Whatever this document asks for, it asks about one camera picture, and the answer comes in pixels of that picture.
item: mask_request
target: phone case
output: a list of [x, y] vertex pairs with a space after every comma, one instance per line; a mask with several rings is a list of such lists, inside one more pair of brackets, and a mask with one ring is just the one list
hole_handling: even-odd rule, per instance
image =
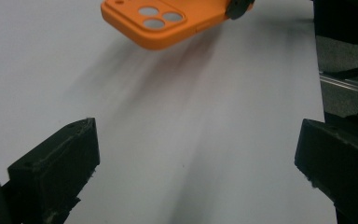
[[103, 19], [146, 49], [164, 49], [228, 19], [230, 0], [104, 0]]

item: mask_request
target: white table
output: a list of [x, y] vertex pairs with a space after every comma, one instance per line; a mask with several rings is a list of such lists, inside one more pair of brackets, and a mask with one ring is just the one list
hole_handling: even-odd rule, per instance
[[323, 120], [306, 0], [162, 51], [105, 23], [101, 0], [0, 0], [0, 182], [67, 123], [95, 117], [102, 164], [66, 223], [335, 223], [294, 166]]

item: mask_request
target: white surface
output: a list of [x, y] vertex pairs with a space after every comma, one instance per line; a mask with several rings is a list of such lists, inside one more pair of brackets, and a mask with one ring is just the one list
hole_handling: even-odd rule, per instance
[[63, 125], [95, 117], [102, 164], [66, 223], [334, 223], [294, 166], [323, 119], [312, 4], [252, 12], [147, 51], [100, 0], [0, 0], [0, 182]]

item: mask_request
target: orange phone case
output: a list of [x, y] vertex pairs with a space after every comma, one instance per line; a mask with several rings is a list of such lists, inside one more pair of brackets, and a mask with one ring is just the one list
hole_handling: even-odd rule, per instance
[[164, 49], [228, 19], [229, 1], [104, 0], [101, 11], [104, 20], [138, 45]]

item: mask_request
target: gray floor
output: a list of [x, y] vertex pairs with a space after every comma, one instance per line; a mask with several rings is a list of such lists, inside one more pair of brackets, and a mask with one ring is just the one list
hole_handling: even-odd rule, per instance
[[[358, 45], [317, 36], [316, 45], [320, 71], [337, 72], [358, 67]], [[339, 81], [324, 81], [321, 78], [324, 111], [346, 117], [358, 112], [358, 78]]]

